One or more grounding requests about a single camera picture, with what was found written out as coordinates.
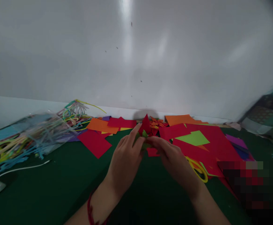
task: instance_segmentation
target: red paper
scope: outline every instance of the red paper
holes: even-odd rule
[[[134,128],[136,124],[136,120],[125,120],[122,117],[110,118],[108,121],[109,127]]]
[[[190,132],[201,131],[207,140],[210,141],[204,147],[220,161],[242,161],[219,127],[197,124],[186,124],[186,127]]]
[[[178,139],[173,140],[173,145],[178,146],[185,156],[202,162],[209,174],[223,177],[223,173],[217,165],[217,160],[210,152]]]
[[[106,138],[106,137],[108,137],[109,135],[111,135],[111,133],[101,134],[101,137]]]
[[[77,137],[94,156],[100,158],[112,145],[96,131],[88,130]]]
[[[142,126],[139,129],[139,134],[140,134],[141,137],[143,136],[143,130],[145,130],[145,132],[147,134],[149,134],[151,132],[150,121],[149,121],[149,118],[148,118],[148,114],[143,119]]]
[[[148,156],[149,157],[158,157],[160,156],[157,154],[157,149],[156,148],[147,148]]]
[[[159,129],[151,128],[152,136],[155,136],[157,134]]]
[[[170,140],[173,138],[181,137],[187,134],[191,134],[190,131],[184,126],[183,123],[177,124],[170,127],[160,127],[159,128],[160,137],[165,140]]]

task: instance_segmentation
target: paper craft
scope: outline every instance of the paper craft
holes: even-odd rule
[[[156,148],[147,148],[148,156],[149,157],[158,157],[160,156],[157,154],[157,149]]]
[[[151,117],[152,121],[157,122],[157,120],[154,117],[152,117],[152,116],[150,116],[150,117]]]
[[[160,137],[169,141],[170,139],[181,137],[190,134],[190,131],[184,126],[183,123],[173,125],[170,127],[159,128]]]
[[[202,122],[201,120],[195,120],[189,114],[179,115],[179,116],[165,116],[165,117],[170,126],[173,126],[179,123],[188,123],[188,124],[207,123],[207,122]]]
[[[92,118],[87,128],[91,130],[103,131],[112,134],[116,134],[118,132],[119,127],[109,127],[107,124],[108,121]]]
[[[112,145],[96,131],[88,130],[78,136],[78,139],[90,150],[94,156],[100,158]]]
[[[144,117],[143,121],[142,121],[142,126],[139,129],[139,134],[142,135],[143,134],[143,130],[149,134],[151,132],[151,128],[150,128],[150,121],[148,118],[148,114],[146,114],[146,116]]]
[[[102,117],[102,120],[104,120],[104,121],[109,121],[110,117],[111,117],[111,116]]]
[[[122,117],[110,118],[108,121],[109,127],[134,128],[136,124],[136,120],[125,120]]]
[[[191,159],[195,159],[199,162],[202,162],[205,165],[206,171],[209,174],[220,177],[223,176],[222,171],[217,165],[215,156],[212,155],[211,153],[189,143],[177,140],[175,138],[173,140],[173,145],[178,146],[181,149],[183,155]]]
[[[194,146],[204,145],[210,143],[201,131],[193,131],[191,134],[176,137],[176,139],[184,141]]]
[[[135,136],[133,145],[135,144],[136,140],[137,140],[139,137],[140,137],[140,134],[139,134],[139,132],[138,132],[138,133],[136,134],[136,136]],[[147,138],[147,137],[148,137],[148,135],[147,135],[147,133],[146,133],[145,131],[143,131],[142,137],[144,137],[144,138]],[[144,150],[146,150],[147,148],[151,148],[151,147],[152,147],[152,146],[151,146],[149,143],[144,142],[143,145],[142,145],[141,151],[144,151]]]
[[[152,133],[152,136],[155,136],[157,134],[159,129],[154,129],[154,128],[151,128],[151,133]]]
[[[219,127],[196,124],[186,124],[186,126],[191,132],[197,130],[202,132],[206,139],[210,141],[204,147],[220,161],[242,161]]]
[[[233,142],[234,144],[237,144],[245,149],[248,149],[248,147],[246,146],[245,142],[242,140],[242,139],[239,139],[239,138],[236,138],[236,137],[233,137],[229,134],[226,134],[226,137],[229,141]]]

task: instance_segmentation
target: green tablecloth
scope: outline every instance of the green tablecloth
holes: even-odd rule
[[[242,130],[222,128],[242,138],[257,161],[273,160],[273,144]],[[100,158],[81,142],[69,142],[45,157],[31,157],[13,167],[41,167],[0,177],[7,186],[0,193],[0,224],[63,224],[89,197],[106,175],[119,140],[130,130],[107,137],[112,147]],[[231,224],[250,224],[235,197],[217,179],[206,184]],[[112,212],[110,224],[193,224],[193,208],[184,190],[163,168],[160,158],[145,155],[136,178]]]

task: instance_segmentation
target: orange paper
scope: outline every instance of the orange paper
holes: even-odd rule
[[[106,133],[116,134],[118,132],[118,127],[109,127],[107,126],[108,121],[92,118],[89,125],[87,125],[88,129],[96,130],[96,131],[103,131]]]
[[[206,124],[207,122],[202,122],[201,120],[193,119],[189,114],[188,115],[180,115],[180,116],[165,116],[168,124],[170,126],[180,124],[180,123],[188,123],[188,124]]]
[[[206,150],[206,151],[208,151],[208,152],[209,152],[209,150],[208,150],[207,148],[205,148],[205,146],[204,146],[204,145],[199,145],[199,146],[197,146],[197,147],[199,147],[199,148],[201,148],[201,149],[204,149],[204,150]]]

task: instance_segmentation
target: green paper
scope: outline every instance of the green paper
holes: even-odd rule
[[[204,145],[210,143],[201,131],[193,131],[191,134],[176,137],[180,141],[184,141],[194,146]]]
[[[147,135],[147,133],[145,132],[145,130],[143,130],[143,137],[144,138],[147,138],[148,137],[148,135]]]
[[[138,133],[136,134],[136,136],[135,136],[133,145],[135,144],[136,140],[137,140],[139,137],[140,137],[140,134],[139,134],[139,132],[138,132]],[[147,137],[148,137],[148,135],[147,135],[147,133],[146,133],[145,131],[143,131],[143,137],[144,137],[144,138],[147,138]],[[144,142],[143,145],[142,145],[141,151],[147,150],[147,148],[151,148],[151,147],[152,147],[152,145],[150,145],[149,143]]]

